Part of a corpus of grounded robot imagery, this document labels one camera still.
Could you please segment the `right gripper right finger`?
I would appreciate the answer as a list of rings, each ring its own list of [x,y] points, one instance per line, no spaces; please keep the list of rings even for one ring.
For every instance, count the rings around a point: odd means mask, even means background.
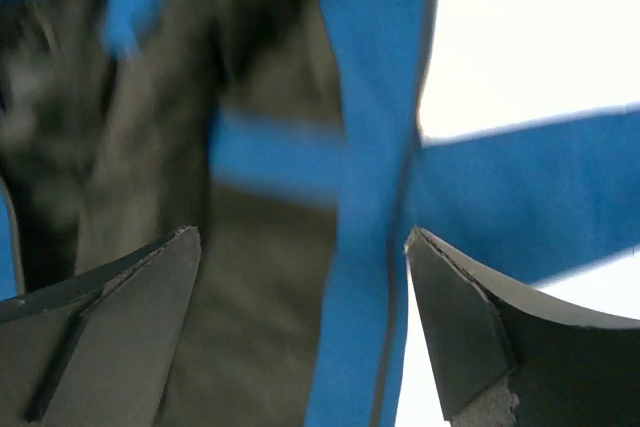
[[[639,323],[525,285],[414,228],[406,244],[453,426],[635,426]]]

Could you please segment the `blue jacket with black lining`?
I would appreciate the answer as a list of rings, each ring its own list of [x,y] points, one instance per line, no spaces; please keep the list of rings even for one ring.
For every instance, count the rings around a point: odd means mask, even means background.
[[[1,303],[186,227],[150,426],[395,425],[414,228],[639,323],[639,0],[1,0]]]

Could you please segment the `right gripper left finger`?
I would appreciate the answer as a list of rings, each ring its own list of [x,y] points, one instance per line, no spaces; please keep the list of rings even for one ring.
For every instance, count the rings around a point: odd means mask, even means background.
[[[4,426],[150,426],[201,257],[181,228],[1,303]]]

